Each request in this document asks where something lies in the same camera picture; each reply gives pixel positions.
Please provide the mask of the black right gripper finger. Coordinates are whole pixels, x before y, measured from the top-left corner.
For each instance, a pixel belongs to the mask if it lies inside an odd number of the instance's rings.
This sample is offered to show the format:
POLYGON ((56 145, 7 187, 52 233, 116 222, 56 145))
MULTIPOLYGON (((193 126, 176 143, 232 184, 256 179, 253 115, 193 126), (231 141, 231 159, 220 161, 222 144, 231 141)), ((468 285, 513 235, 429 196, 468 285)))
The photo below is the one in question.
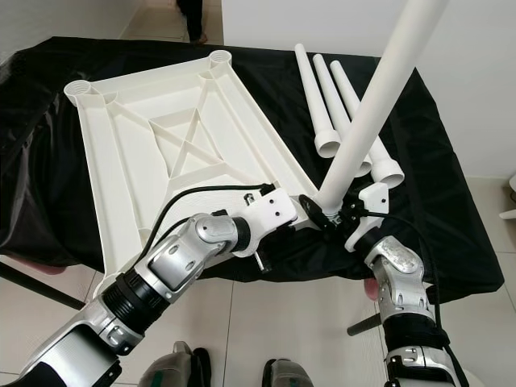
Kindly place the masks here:
POLYGON ((326 227, 331 225, 331 221, 323 213, 323 210, 313 198, 307 195, 298 195, 296 202, 300 206, 298 211, 298 222, 296 223, 296 229, 305 230, 319 230, 324 231, 326 227))

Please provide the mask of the grey robot left foot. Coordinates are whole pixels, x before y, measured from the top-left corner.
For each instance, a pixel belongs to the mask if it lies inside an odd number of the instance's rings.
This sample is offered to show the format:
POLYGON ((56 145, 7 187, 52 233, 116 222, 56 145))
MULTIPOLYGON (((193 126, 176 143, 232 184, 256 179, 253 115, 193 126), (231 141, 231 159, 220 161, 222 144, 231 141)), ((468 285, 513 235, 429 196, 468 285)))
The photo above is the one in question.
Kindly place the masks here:
POLYGON ((173 353, 148 366, 137 387, 210 387, 210 353, 205 347, 191 347, 178 340, 173 353))

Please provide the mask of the person in dark trousers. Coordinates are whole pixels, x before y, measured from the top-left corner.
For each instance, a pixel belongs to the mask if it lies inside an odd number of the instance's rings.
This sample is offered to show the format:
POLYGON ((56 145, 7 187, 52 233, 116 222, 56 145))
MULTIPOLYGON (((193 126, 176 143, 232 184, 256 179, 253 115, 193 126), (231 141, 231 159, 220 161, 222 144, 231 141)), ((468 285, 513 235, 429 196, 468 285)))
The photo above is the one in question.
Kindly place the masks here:
POLYGON ((203 31, 203 0, 176 0, 177 8, 185 18, 188 40, 192 44, 206 44, 203 31))

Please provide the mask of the black tablecloth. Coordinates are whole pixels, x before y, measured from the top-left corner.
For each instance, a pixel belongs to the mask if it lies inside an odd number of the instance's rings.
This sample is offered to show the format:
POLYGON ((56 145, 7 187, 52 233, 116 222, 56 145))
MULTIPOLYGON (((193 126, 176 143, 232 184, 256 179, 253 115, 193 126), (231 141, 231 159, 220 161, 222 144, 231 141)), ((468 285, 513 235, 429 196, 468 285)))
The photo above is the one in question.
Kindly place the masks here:
MULTIPOLYGON (((154 40, 52 37, 0 67, 0 252, 32 263, 103 269, 80 119, 65 97, 76 80, 192 61, 211 46, 154 40)), ((232 65, 300 166, 320 184, 328 160, 312 148, 294 52, 230 48, 232 65)), ((504 273, 476 210, 434 97, 413 73, 383 126, 406 179, 390 192, 384 229, 406 246, 425 243, 443 302, 504 287, 504 273)))

